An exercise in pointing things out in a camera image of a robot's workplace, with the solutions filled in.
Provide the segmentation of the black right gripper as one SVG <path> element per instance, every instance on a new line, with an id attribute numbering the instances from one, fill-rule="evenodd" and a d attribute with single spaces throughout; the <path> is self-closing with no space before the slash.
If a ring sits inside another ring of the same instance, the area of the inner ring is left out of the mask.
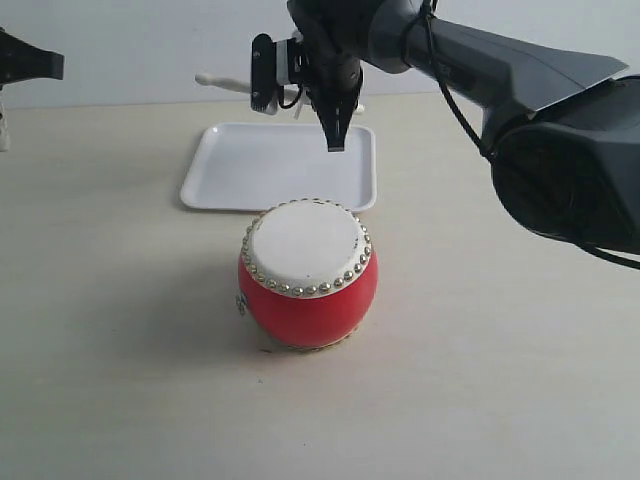
<path id="1" fill-rule="evenodd" d="M 322 126 L 327 150 L 343 152 L 356 107 L 340 104 L 362 86 L 360 61 L 367 56 L 371 1 L 289 1 L 307 57 L 305 89 Z"/>

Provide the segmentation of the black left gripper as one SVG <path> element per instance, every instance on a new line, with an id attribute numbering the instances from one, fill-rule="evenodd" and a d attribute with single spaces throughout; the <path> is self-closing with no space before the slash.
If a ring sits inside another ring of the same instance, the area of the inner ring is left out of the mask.
<path id="1" fill-rule="evenodd" d="M 43 50 L 1 29 L 0 82 L 6 85 L 35 79 L 64 79 L 65 57 Z"/>

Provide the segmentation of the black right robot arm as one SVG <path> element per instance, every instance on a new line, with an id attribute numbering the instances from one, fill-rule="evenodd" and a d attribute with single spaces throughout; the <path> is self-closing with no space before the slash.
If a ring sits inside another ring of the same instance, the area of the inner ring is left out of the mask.
<path id="1" fill-rule="evenodd" d="M 613 57 L 438 18 L 429 1 L 291 1 L 327 147 L 344 147 L 362 65 L 415 69 L 483 112 L 470 137 L 509 215 L 583 248 L 639 250 L 639 79 Z"/>

